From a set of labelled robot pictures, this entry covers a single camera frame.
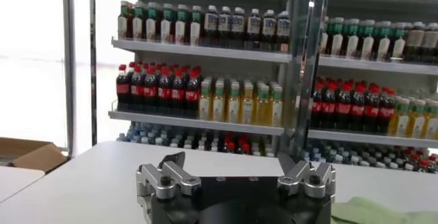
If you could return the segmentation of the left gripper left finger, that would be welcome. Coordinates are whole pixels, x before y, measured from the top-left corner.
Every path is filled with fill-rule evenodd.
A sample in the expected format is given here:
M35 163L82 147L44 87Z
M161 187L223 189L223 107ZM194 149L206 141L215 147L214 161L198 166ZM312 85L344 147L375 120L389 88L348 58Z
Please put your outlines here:
M201 179L183 170L185 152L166 155L154 166L141 164L136 171L137 196L154 194L160 200L173 199L177 189L185 196L194 196L201 189Z

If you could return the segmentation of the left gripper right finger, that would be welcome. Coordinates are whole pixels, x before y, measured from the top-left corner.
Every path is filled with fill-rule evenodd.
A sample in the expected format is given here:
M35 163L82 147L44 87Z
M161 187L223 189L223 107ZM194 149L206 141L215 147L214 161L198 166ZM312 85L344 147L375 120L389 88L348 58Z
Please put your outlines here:
M315 168L310 161L295 162L282 152L277 154L277 159L284 172L277 179L277 188L287 197L304 192L313 199L335 198L336 170L332 164L321 163Z

